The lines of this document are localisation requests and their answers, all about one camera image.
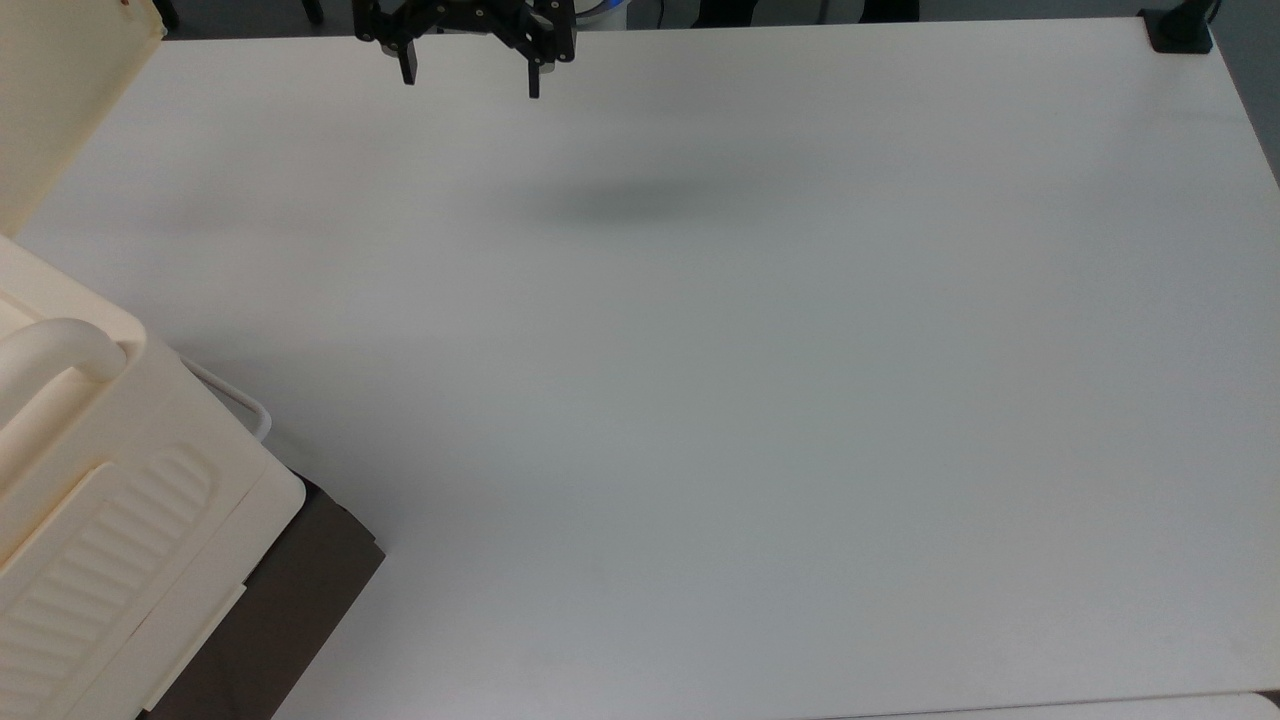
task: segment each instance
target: ribbed panel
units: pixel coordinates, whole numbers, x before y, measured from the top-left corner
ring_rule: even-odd
[[[41,717],[182,544],[212,489],[204,462],[166,448],[31,579],[0,614],[0,720]]]

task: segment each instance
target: table surface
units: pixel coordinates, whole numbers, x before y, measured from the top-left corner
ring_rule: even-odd
[[[19,236],[388,559],[282,719],[1280,687],[1280,192],[1138,19],[166,44]]]
[[[1257,694],[1085,702],[911,715],[910,720],[1276,720],[1280,710]]]

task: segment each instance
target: plastic handle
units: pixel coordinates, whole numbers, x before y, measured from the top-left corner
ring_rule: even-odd
[[[68,368],[105,383],[124,370],[124,350],[96,325],[41,320],[0,338],[0,428]]]

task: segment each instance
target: black clamp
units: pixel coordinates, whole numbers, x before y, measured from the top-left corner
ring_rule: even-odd
[[[1219,4],[1221,0],[1185,0],[1172,10],[1140,10],[1138,15],[1147,23],[1156,53],[1207,55],[1213,49],[1213,37],[1208,32],[1212,15],[1206,15],[1211,8],[1217,14]]]
[[[404,85],[417,77],[413,40],[436,31],[493,35],[529,63],[529,96],[538,97],[539,78],[556,61],[573,60],[577,40],[573,0],[404,0],[385,13],[378,0],[352,0],[356,37],[381,44],[399,60]]]

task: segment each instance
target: cream plastic bin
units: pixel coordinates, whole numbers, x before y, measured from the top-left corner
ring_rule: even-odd
[[[131,315],[0,237],[0,720],[133,720],[302,506]]]

